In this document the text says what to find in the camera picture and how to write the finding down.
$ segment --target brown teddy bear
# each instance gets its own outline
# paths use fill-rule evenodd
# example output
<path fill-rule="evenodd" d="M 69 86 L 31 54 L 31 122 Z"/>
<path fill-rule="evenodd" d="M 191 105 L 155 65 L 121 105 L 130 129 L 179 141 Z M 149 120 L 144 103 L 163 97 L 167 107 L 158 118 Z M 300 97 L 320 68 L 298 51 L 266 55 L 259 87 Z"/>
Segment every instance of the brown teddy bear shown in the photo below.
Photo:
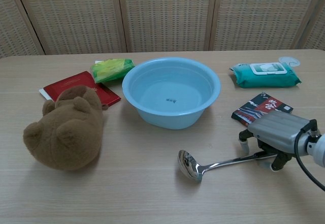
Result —
<path fill-rule="evenodd" d="M 35 159 L 51 168 L 79 169 L 99 153 L 105 109 L 93 89 L 69 88 L 56 102 L 44 103 L 43 118 L 26 127 L 24 143 Z"/>

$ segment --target white paper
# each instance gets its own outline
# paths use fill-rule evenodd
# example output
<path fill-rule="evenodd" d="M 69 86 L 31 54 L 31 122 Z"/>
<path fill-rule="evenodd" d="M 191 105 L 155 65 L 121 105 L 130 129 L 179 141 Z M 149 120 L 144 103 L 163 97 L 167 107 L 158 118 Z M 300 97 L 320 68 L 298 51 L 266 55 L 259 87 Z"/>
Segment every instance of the white paper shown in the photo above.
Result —
<path fill-rule="evenodd" d="M 45 99 L 47 99 L 47 100 L 51 100 L 52 98 L 49 96 L 49 94 L 43 89 L 43 88 L 41 88 L 40 90 L 39 90 L 39 92 L 41 93 L 41 95 L 45 98 Z"/>

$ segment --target yellow-green package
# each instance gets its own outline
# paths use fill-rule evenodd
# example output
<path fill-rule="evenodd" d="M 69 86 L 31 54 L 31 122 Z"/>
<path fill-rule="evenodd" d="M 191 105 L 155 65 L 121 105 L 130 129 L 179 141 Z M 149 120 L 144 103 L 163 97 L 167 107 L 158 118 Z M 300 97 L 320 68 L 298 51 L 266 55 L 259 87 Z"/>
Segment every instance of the yellow-green package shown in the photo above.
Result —
<path fill-rule="evenodd" d="M 91 71 L 95 83 L 103 83 L 123 78 L 132 68 L 131 59 L 109 59 L 92 65 Z"/>

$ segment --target metal ladle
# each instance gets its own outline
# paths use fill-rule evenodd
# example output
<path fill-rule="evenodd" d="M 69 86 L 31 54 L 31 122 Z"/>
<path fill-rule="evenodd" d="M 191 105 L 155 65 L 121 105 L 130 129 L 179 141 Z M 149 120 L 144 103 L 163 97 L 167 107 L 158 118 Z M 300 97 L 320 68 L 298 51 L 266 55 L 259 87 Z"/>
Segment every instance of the metal ladle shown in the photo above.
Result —
<path fill-rule="evenodd" d="M 180 150 L 178 152 L 178 165 L 182 173 L 184 173 L 184 175 L 187 176 L 189 179 L 195 180 L 196 182 L 201 182 L 203 174 L 212 169 L 236 163 L 248 162 L 253 159 L 267 159 L 275 156 L 276 154 L 274 153 L 260 151 L 252 155 L 230 159 L 228 161 L 217 162 L 206 166 L 201 166 L 199 163 L 197 163 L 197 161 L 193 158 L 190 153 L 185 150 Z"/>

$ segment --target wooden table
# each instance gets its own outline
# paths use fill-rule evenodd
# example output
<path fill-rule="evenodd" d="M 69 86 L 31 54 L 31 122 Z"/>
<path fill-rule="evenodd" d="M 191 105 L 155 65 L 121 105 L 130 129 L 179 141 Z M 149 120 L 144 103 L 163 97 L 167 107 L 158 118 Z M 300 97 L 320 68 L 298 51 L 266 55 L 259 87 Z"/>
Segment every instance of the wooden table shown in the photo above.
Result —
<path fill-rule="evenodd" d="M 122 100 L 105 111 L 103 147 L 97 161 L 77 172 L 36 162 L 22 131 L 41 118 L 38 89 L 89 70 L 95 60 L 183 56 L 210 66 L 222 92 L 192 127 L 171 131 L 145 123 L 124 99 L 120 82 L 111 89 Z M 292 88 L 242 89 L 228 68 L 237 63 L 301 61 L 302 83 Z M 264 91 L 293 106 L 293 114 L 316 118 L 325 133 L 325 52 L 211 51 L 7 57 L 0 60 L 0 223 L 323 223 L 325 195 L 295 159 L 273 173 L 249 162 L 204 175 L 197 185 L 177 167 L 186 149 L 202 164 L 244 155 L 237 141 L 245 129 L 231 113 Z M 251 150 L 258 150 L 250 141 Z M 325 169 L 303 157 L 325 183 Z"/>

